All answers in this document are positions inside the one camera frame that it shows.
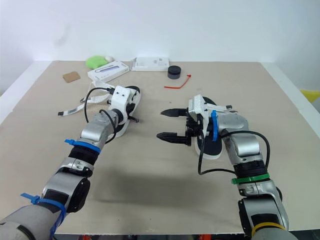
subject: blue zip tie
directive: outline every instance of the blue zip tie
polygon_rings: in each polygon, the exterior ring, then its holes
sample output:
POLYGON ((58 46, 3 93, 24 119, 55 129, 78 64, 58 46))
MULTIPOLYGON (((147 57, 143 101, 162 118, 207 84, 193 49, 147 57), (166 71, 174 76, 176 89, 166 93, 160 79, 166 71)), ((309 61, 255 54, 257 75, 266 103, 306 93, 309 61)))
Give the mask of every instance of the blue zip tie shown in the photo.
POLYGON ((56 206, 57 208, 59 208, 61 210, 59 217, 57 218, 57 220, 55 221, 54 225, 52 226, 52 228, 50 229, 50 237, 52 238, 52 236, 55 234, 58 226, 60 226, 62 224, 62 222, 64 221, 66 214, 67 214, 67 210, 65 208, 65 206, 63 204, 61 204, 58 201, 54 201, 51 199, 46 199, 46 198, 41 198, 40 196, 36 195, 36 196, 32 196, 28 193, 22 193, 20 196, 30 199, 32 204, 37 204, 37 203, 45 203, 45 204, 51 204, 56 206))
POLYGON ((213 139, 212 141, 215 142, 218 139, 218 121, 217 121, 217 112, 216 110, 212 110, 211 118, 213 122, 213 139))
POLYGON ((84 142, 84 141, 75 141, 73 139, 66 139, 66 140, 64 140, 64 142, 68 143, 72 146, 83 146, 88 149, 92 149, 92 150, 96 151, 97 153, 101 153, 101 149, 99 147, 92 145, 90 143, 84 142))

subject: white charger box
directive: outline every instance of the white charger box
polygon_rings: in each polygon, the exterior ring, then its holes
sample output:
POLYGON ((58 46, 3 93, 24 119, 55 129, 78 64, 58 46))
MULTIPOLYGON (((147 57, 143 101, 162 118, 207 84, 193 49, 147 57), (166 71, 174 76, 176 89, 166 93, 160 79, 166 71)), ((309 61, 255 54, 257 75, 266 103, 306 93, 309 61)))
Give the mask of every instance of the white charger box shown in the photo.
POLYGON ((99 80, 107 83, 127 72, 129 72, 129 66, 121 61, 113 61, 88 71, 88 77, 93 81, 99 80))
POLYGON ((169 66, 168 57, 137 56, 132 60, 132 71, 166 72, 169 66))

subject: black round container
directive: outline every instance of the black round container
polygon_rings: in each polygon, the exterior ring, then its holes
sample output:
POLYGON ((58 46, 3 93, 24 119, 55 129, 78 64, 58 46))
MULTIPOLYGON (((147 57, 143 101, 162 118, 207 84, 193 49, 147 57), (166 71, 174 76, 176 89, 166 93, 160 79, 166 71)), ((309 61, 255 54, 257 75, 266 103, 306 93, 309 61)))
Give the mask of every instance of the black round container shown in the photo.
POLYGON ((181 74, 181 67, 179 67, 179 66, 168 67, 168 78, 178 79, 178 78, 180 78, 180 74, 181 74))

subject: white table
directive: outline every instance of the white table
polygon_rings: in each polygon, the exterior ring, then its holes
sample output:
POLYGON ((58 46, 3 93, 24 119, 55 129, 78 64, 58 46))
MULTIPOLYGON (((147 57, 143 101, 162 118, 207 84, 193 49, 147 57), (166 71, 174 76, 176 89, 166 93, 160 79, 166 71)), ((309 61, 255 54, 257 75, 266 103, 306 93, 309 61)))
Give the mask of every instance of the white table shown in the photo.
MULTIPOLYGON (((247 118, 251 130, 268 138, 269 173, 282 190, 290 229, 320 228, 320 117, 316 110, 310 110, 299 95, 290 100, 287 95, 299 91, 267 63, 265 68, 277 82, 260 63, 175 64, 182 68, 179 80, 168 79, 165 72, 129 72, 110 82, 140 87, 142 98, 134 113, 140 122, 131 123, 125 135, 103 149, 89 179, 91 189, 83 209, 69 214, 58 233, 242 232, 237 204, 241 196, 230 183, 233 176, 222 172, 199 176, 194 147, 156 138, 160 132, 183 132, 184 119, 159 113, 185 108, 188 99, 197 94, 217 104, 233 105, 247 118), (179 85, 186 74, 192 78, 182 89, 163 88, 179 85)), ((58 117, 57 112, 79 104, 90 82, 87 71, 80 61, 51 63, 0 125, 0 218, 29 204, 21 193, 40 194, 68 156, 71 146, 64 140, 79 136, 85 126, 84 115, 58 117), (62 75, 72 71, 81 79, 65 83, 62 75)), ((1 112, 5 107, 10 112, 3 96, 0 100, 1 112)), ((101 106, 89 107, 89 117, 101 106)), ((205 161, 203 169, 208 168, 232 169, 225 150, 218 160, 205 161)))

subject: green sponge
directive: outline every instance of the green sponge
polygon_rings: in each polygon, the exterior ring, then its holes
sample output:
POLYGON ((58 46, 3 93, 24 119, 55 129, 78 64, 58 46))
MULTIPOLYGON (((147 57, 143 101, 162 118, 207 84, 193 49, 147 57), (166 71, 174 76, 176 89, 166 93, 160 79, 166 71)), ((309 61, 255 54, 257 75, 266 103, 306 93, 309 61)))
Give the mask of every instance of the green sponge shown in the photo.
POLYGON ((97 69, 108 64, 108 61, 103 56, 92 56, 85 61, 85 65, 90 69, 97 69))

